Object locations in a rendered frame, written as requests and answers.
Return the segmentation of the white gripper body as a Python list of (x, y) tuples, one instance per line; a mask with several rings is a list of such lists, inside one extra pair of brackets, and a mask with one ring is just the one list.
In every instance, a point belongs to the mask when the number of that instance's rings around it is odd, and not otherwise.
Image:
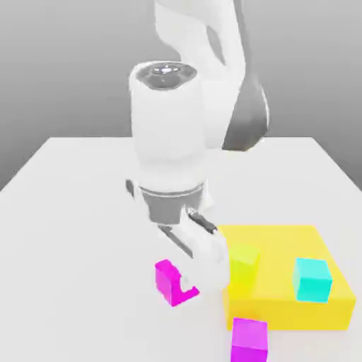
[(167, 240), (167, 258), (181, 274), (181, 289), (196, 287), (214, 294), (230, 283), (226, 239), (215, 224), (201, 214), (183, 214), (175, 226), (159, 226)]

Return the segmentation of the small magenta cube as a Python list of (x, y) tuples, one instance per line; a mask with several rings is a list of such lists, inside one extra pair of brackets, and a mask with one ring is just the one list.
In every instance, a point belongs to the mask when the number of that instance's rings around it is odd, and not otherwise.
[(155, 264), (155, 279), (156, 288), (172, 307), (199, 295), (195, 286), (186, 291), (181, 289), (181, 274), (168, 259)]

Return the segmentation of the small yellow-green cube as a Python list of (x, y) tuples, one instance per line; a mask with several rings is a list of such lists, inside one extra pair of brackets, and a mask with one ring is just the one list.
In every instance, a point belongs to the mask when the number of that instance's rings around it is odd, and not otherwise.
[(233, 243), (229, 247), (230, 284), (229, 292), (234, 296), (248, 294), (254, 284), (259, 267), (260, 251), (253, 245)]

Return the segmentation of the small purple cube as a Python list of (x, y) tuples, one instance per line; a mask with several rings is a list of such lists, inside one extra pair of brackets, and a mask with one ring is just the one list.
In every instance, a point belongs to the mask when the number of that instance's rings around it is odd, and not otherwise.
[(267, 323), (234, 317), (230, 362), (267, 362), (267, 355)]

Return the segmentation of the small cyan cube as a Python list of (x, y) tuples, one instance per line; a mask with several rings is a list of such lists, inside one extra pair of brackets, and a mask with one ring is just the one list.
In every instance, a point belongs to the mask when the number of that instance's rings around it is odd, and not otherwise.
[(325, 260), (297, 257), (292, 282), (296, 300), (327, 303), (333, 278)]

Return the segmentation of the large yellow box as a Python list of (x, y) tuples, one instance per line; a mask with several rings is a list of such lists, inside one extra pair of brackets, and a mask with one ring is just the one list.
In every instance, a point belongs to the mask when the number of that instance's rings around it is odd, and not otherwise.
[[(311, 225), (220, 225), (233, 249), (238, 242), (251, 247), (248, 256), (259, 256), (247, 268), (253, 277), (234, 279), (223, 290), (226, 326), (233, 319), (264, 321), (270, 330), (346, 330), (354, 311), (356, 296), (333, 260), (316, 227)], [(296, 299), (292, 282), (296, 258), (326, 261), (332, 287), (326, 303)]]

